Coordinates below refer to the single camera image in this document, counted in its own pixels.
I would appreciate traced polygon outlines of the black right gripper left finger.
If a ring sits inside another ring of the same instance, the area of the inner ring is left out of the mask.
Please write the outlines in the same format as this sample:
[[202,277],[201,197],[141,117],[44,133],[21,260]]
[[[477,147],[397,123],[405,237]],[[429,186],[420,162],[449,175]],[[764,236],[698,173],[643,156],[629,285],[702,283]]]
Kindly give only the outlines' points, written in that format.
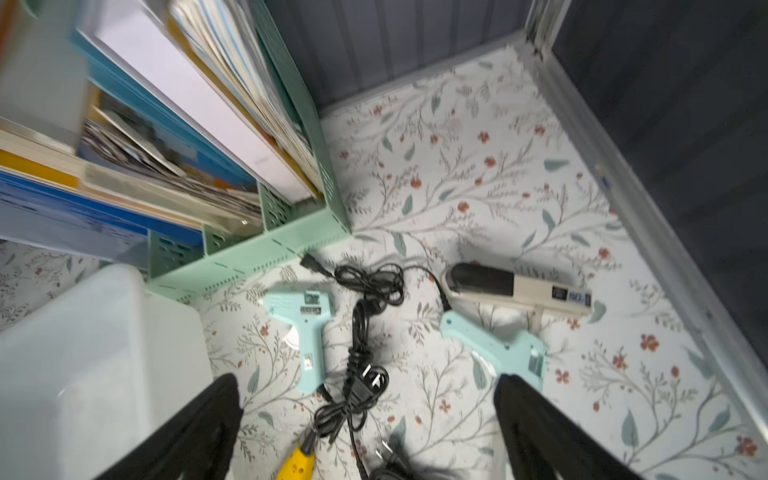
[[225,479],[242,416],[237,378],[222,375],[99,477]]

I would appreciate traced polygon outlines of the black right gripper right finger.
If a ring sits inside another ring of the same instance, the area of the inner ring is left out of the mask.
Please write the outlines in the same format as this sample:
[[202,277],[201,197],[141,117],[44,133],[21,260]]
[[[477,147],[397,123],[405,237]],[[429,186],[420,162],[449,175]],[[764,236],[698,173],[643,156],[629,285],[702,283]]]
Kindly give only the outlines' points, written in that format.
[[516,479],[637,479],[541,393],[502,375],[494,407]]

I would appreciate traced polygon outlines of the yellow glue gun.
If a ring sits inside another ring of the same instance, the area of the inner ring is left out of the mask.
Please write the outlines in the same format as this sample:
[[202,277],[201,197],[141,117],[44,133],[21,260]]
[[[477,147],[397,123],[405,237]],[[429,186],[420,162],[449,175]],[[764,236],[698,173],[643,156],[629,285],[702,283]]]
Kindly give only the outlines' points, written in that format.
[[315,466],[317,434],[310,430],[279,469],[277,480],[311,480]]

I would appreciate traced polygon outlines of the mint green glue gun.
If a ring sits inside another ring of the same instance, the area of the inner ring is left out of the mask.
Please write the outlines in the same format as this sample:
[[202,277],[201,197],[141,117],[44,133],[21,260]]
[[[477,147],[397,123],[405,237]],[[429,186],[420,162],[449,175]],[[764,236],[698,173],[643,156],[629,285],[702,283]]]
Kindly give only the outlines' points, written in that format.
[[300,377],[296,388],[313,394],[326,379],[323,331],[335,314],[332,297],[323,291],[269,291],[262,305],[275,320],[288,324],[297,337]]

